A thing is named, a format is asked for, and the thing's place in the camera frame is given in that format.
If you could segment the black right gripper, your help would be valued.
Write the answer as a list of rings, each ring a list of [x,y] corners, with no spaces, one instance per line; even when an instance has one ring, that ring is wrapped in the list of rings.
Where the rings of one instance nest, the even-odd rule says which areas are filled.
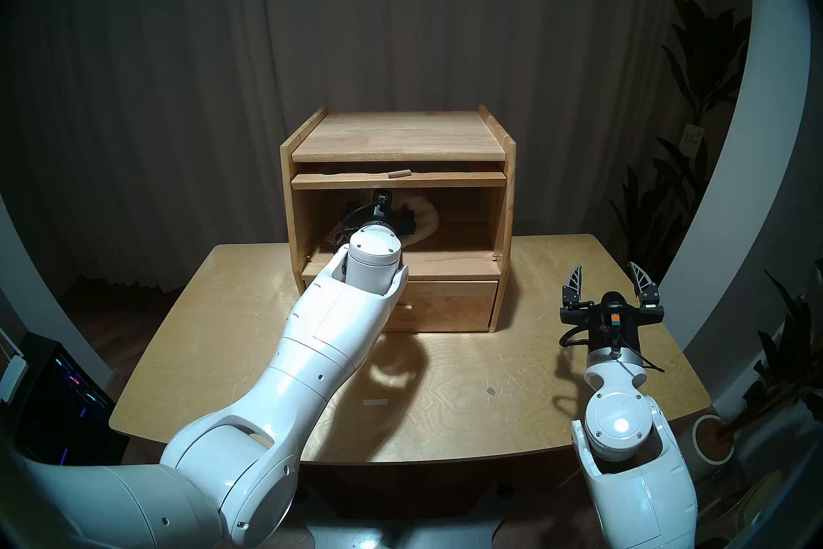
[[[605,293],[597,304],[581,301],[582,266],[575,267],[562,287],[560,321],[572,328],[561,337],[560,346],[587,346],[589,352],[627,348],[640,353],[638,329],[661,324],[664,308],[651,277],[634,262],[629,262],[629,270],[639,306],[617,291]]]

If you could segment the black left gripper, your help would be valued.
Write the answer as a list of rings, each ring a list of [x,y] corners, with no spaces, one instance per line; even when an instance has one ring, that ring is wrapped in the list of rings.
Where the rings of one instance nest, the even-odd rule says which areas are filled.
[[[366,205],[354,208],[354,203],[347,206],[345,212],[345,229],[358,230],[370,223],[379,223],[388,226],[394,233],[415,233],[417,224],[415,212],[407,203],[397,210],[388,205],[379,205],[369,202]]]

